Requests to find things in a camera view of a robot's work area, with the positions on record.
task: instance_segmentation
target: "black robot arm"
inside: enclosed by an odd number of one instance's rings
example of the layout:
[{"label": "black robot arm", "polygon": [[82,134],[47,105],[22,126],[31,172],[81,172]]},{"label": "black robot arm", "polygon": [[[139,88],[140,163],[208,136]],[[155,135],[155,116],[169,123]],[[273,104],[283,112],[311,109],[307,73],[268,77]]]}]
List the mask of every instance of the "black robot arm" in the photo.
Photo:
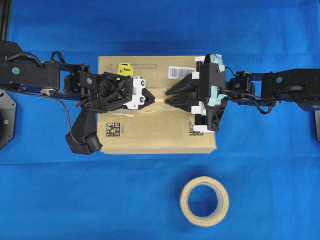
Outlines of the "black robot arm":
[{"label": "black robot arm", "polygon": [[[69,72],[64,78],[63,92],[59,91],[60,71]],[[102,147],[97,137],[96,113],[139,110],[155,101],[146,89],[146,80],[139,76],[91,73],[88,65],[66,63],[59,51],[52,53],[50,61],[41,62],[34,54],[22,51],[17,43],[3,40],[0,41],[0,88],[60,102],[68,116],[69,147],[73,153],[87,155]],[[77,106],[81,107],[72,127],[62,100],[78,101]]]},{"label": "black robot arm", "polygon": [[[264,115],[281,101],[295,102],[304,111],[320,109],[320,69],[234,74],[219,54],[195,57],[195,66],[195,72],[166,92],[174,95],[167,104],[195,115],[195,131],[218,131],[228,101],[255,106]],[[226,81],[226,69],[234,75],[230,81]],[[255,94],[255,81],[261,82],[260,96]]]}]

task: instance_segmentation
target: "yellow sticker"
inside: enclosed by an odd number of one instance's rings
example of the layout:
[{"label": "yellow sticker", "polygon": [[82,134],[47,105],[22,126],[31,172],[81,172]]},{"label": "yellow sticker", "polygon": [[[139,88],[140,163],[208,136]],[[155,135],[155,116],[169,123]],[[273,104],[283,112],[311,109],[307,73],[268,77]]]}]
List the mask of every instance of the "yellow sticker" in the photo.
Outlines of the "yellow sticker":
[{"label": "yellow sticker", "polygon": [[134,75],[134,68],[130,65],[130,63],[119,62],[118,74],[132,77]]}]

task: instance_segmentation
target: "cable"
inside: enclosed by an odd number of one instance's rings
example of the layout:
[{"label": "cable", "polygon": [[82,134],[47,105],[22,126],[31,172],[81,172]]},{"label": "cable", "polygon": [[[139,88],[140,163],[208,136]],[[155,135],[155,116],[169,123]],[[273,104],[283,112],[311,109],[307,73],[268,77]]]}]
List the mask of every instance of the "cable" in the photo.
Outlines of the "cable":
[{"label": "cable", "polygon": [[272,109],[274,108],[274,106],[268,106],[268,111],[265,111],[259,106],[259,103],[257,101],[255,102],[255,106],[259,110],[259,112],[263,115],[271,113]]},{"label": "cable", "polygon": [[32,57],[34,58],[36,64],[39,65],[39,67],[43,68],[44,66],[42,65],[41,61],[39,60],[39,58],[34,55],[33,53],[30,53],[30,52],[25,52],[25,51],[22,51],[22,52],[18,52],[16,54],[13,54],[13,55],[10,55],[6,58],[7,61],[11,61],[11,60],[14,60],[16,58],[19,58],[21,56],[25,56],[25,57]]},{"label": "cable", "polygon": [[228,66],[224,66],[226,69],[229,69],[230,71],[231,71],[231,73],[232,73],[232,75],[236,78],[237,76],[235,75],[235,73],[234,73],[234,71],[232,71],[232,69],[230,68],[230,67],[228,67]]},{"label": "cable", "polygon": [[75,137],[74,137],[74,135],[73,135],[73,133],[71,131],[72,126],[71,126],[71,120],[70,120],[69,111],[68,111],[68,108],[67,108],[66,104],[62,100],[60,100],[59,98],[52,97],[52,96],[39,95],[39,94],[35,94],[35,93],[30,93],[30,92],[17,91],[17,90],[8,89],[8,88],[5,88],[5,87],[1,87],[1,88],[6,90],[6,91],[9,91],[9,92],[25,94],[25,95],[34,96],[34,97],[41,97],[41,98],[45,98],[45,99],[52,99],[52,100],[55,100],[55,101],[61,103],[63,108],[64,108],[64,111],[65,111],[67,124],[68,124],[68,129],[69,129],[70,136],[71,136],[72,140],[75,141],[77,144],[83,144],[83,142],[79,142],[79,141],[77,141],[75,139]]},{"label": "cable", "polygon": [[54,51],[52,54],[51,54],[51,57],[50,57],[50,61],[51,62],[58,62],[57,60],[55,60],[55,56],[58,56],[58,58],[59,58],[59,60],[60,60],[60,62],[61,63],[63,63],[63,64],[65,64],[66,63],[66,61],[65,61],[65,59],[64,59],[64,56],[63,56],[63,54],[60,52],[60,51]]},{"label": "cable", "polygon": [[233,90],[219,89],[219,91],[226,92],[226,93],[233,93],[233,94],[237,94],[237,95],[244,95],[244,96],[252,97],[252,98],[255,98],[255,99],[258,98],[258,99],[264,100],[264,101],[270,101],[270,102],[274,102],[275,101],[275,100],[272,100],[272,99],[263,98],[261,96],[256,96],[256,95],[249,94],[249,93],[244,93],[244,92],[237,92],[237,91],[233,91]]}]

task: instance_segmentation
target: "tape roll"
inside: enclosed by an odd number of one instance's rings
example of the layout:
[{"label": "tape roll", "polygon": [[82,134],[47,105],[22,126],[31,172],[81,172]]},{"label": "tape roll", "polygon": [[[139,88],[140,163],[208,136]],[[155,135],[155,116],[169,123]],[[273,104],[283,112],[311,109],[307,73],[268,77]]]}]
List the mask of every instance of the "tape roll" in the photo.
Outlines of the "tape roll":
[{"label": "tape roll", "polygon": [[[199,185],[206,185],[212,188],[217,197],[216,209],[209,216],[196,216],[189,208],[189,195]],[[192,179],[184,186],[180,196],[180,207],[190,223],[201,227],[210,227],[221,222],[226,216],[229,208],[229,197],[226,189],[220,182],[208,176],[200,176]]]}]

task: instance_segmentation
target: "cardboard box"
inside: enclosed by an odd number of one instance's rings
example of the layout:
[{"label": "cardboard box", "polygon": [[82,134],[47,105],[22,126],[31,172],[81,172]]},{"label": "cardboard box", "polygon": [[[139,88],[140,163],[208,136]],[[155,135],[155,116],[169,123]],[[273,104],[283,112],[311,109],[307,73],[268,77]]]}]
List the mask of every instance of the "cardboard box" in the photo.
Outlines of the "cardboard box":
[{"label": "cardboard box", "polygon": [[169,79],[169,67],[195,67],[194,56],[100,56],[99,74],[118,73],[119,63],[130,63],[134,76],[146,80],[155,103],[139,110],[98,114],[97,135],[107,154],[210,153],[215,133],[193,131],[195,117],[165,103],[165,95],[179,79]]}]

